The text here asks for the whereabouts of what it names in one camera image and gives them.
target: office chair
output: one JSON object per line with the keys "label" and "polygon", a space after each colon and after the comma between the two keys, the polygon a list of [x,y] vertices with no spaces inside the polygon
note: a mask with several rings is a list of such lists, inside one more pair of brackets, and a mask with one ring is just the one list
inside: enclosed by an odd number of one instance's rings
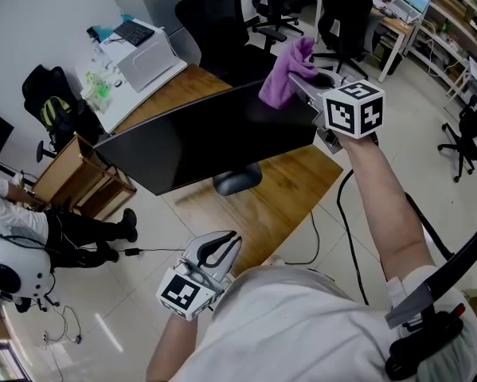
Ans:
{"label": "office chair", "polygon": [[477,104],[477,96],[473,95],[470,103],[459,113],[459,137],[448,123],[442,125],[442,130],[448,130],[454,138],[455,144],[440,144],[438,151],[442,149],[456,150],[459,153],[459,172],[454,177],[455,182],[459,182],[461,174],[463,173],[463,162],[466,159],[470,165],[467,170],[468,174],[472,174],[475,170],[473,160],[477,161],[477,109],[474,111],[473,107]]}
{"label": "office chair", "polygon": [[232,86],[266,78],[277,59],[270,53],[273,42],[286,41],[264,29],[264,49],[247,44],[241,0],[181,0],[175,12],[201,50],[199,66]]}
{"label": "office chair", "polygon": [[[348,64],[365,79],[369,79],[352,58],[362,57],[364,50],[373,51],[374,30],[381,15],[371,15],[373,0],[323,0],[323,16],[318,22],[318,31],[327,48],[335,53],[313,54],[314,58],[338,60],[337,73],[343,64]],[[330,32],[334,20],[339,20],[339,36]]]}
{"label": "office chair", "polygon": [[[78,100],[73,95],[61,67],[55,67],[49,71],[42,65],[38,65],[25,79],[24,84],[22,84],[22,95],[25,99],[24,108],[40,123],[42,123],[41,109],[45,101],[52,96],[58,96],[76,112],[74,117],[76,117],[76,131],[78,134],[91,144],[96,144],[99,135],[103,133],[98,118],[89,106],[82,99]],[[61,150],[68,142],[58,144],[55,153]],[[53,153],[43,150],[43,141],[40,141],[37,148],[38,162],[40,162],[43,155],[52,157]]]}
{"label": "office chair", "polygon": [[257,32],[259,27],[273,25],[276,31],[279,31],[280,27],[286,27],[303,35],[301,29],[290,24],[298,25],[299,19],[297,17],[283,18],[283,16],[289,16],[291,13],[300,13],[304,6],[303,0],[268,0],[268,4],[261,4],[261,0],[252,0],[252,5],[260,16],[267,18],[266,22],[253,25],[253,32]]}

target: monitor stand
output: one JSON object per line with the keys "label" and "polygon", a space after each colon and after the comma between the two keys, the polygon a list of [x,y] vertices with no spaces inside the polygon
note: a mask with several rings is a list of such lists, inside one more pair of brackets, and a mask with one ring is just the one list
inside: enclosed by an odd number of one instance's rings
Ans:
{"label": "monitor stand", "polygon": [[262,178],[260,165],[255,162],[243,169],[216,175],[213,177],[213,186],[220,195],[231,195],[255,187]]}

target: purple cloth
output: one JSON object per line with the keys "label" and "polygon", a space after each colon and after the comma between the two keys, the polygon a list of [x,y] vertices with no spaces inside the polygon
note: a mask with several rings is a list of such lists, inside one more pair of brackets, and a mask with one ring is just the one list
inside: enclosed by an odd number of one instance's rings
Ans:
{"label": "purple cloth", "polygon": [[260,90],[259,97],[263,102],[275,109],[280,109],[289,101],[294,94],[287,77],[289,72],[297,73],[304,79],[318,75],[314,64],[306,62],[312,54],[314,45],[314,38],[301,37],[293,41],[279,55]]}

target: laptop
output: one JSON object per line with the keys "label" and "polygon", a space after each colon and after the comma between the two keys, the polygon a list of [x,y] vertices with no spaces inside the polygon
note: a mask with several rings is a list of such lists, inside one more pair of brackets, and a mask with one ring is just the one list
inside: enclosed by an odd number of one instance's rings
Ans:
{"label": "laptop", "polygon": [[408,24],[416,21],[428,7],[429,0],[392,0],[386,7]]}

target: white t-shirt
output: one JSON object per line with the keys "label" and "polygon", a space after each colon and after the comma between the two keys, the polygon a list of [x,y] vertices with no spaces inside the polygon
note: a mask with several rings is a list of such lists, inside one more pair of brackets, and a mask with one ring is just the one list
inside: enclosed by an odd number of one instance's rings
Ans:
{"label": "white t-shirt", "polygon": [[[409,294],[435,270],[419,267],[402,283],[395,279],[394,289]],[[463,332],[409,380],[469,379],[477,364],[477,320],[454,289],[435,309],[450,312],[461,302]],[[256,267],[226,291],[205,338],[172,380],[390,381],[389,347],[405,332],[389,329],[385,314],[354,302],[319,273]]]}
{"label": "white t-shirt", "polygon": [[33,212],[7,201],[8,181],[0,178],[0,224],[6,227],[26,227],[41,237],[46,244],[49,236],[47,216],[41,212]]}

